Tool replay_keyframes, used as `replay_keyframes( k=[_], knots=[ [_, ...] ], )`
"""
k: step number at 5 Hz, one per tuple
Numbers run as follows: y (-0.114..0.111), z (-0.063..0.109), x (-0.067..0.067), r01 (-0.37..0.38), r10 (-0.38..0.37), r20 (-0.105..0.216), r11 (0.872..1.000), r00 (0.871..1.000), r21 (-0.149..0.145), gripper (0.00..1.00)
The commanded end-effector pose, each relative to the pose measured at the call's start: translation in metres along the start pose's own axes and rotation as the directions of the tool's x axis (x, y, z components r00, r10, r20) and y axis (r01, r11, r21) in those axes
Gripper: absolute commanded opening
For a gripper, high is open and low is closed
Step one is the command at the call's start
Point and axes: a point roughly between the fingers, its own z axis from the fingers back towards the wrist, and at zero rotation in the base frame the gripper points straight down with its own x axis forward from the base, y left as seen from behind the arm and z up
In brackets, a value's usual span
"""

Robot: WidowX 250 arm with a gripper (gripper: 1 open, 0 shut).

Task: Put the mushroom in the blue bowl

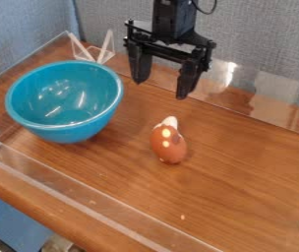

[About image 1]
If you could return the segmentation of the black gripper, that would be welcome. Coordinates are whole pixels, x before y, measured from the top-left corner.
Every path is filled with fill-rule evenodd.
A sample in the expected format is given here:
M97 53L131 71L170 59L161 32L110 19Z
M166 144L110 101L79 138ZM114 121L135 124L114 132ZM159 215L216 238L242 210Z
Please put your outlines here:
M208 71L217 44L195 31L197 13L210 15L198 6L198 0L154 0L153 20L130 19L125 46L129 51L131 77L143 83L151 74L153 57L183 64L178 77L177 99L194 91L201 74Z

